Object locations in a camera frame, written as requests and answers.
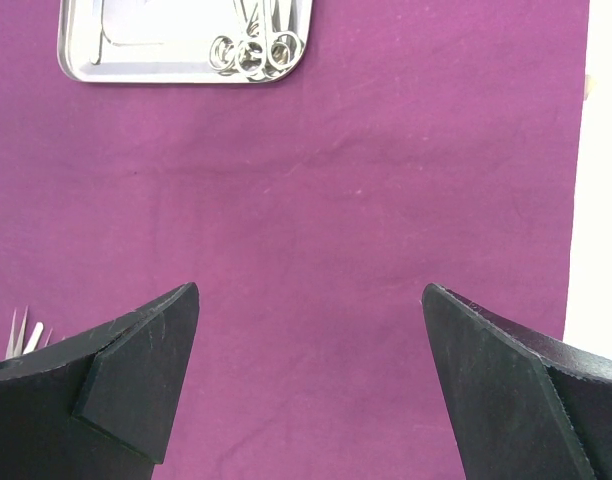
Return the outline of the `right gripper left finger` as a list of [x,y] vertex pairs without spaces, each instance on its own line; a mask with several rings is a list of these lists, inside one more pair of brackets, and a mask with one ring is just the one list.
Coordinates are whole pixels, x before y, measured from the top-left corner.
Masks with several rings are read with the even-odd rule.
[[198,325],[183,284],[0,362],[0,479],[149,479],[163,462]]

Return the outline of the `purple cloth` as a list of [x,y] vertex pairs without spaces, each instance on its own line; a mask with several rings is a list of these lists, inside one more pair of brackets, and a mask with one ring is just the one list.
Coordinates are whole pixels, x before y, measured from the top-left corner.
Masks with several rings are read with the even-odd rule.
[[589,5],[318,1],[268,85],[75,82],[0,1],[0,358],[195,282],[159,479],[460,479],[429,283],[563,333]]

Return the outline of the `wide steel tweezers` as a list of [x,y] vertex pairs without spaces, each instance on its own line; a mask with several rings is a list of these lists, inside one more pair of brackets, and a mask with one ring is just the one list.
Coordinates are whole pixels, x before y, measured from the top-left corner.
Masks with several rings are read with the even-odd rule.
[[43,332],[44,332],[44,324],[42,322],[36,323],[27,343],[23,347],[23,350],[22,350],[23,354],[28,354],[37,348],[42,338]]

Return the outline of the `thin pointed steel tweezers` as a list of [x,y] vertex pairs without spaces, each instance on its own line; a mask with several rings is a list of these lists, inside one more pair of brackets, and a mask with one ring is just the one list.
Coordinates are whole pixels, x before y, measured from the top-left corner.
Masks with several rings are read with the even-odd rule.
[[5,359],[9,360],[24,354],[27,350],[25,344],[28,308],[25,308],[20,322],[17,322],[17,310],[14,310],[11,322],[10,335],[5,352]]

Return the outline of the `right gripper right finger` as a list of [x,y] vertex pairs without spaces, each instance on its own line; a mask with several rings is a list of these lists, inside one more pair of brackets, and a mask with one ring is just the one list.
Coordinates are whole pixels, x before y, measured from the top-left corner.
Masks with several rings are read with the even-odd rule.
[[612,479],[612,360],[437,284],[430,348],[468,479]]

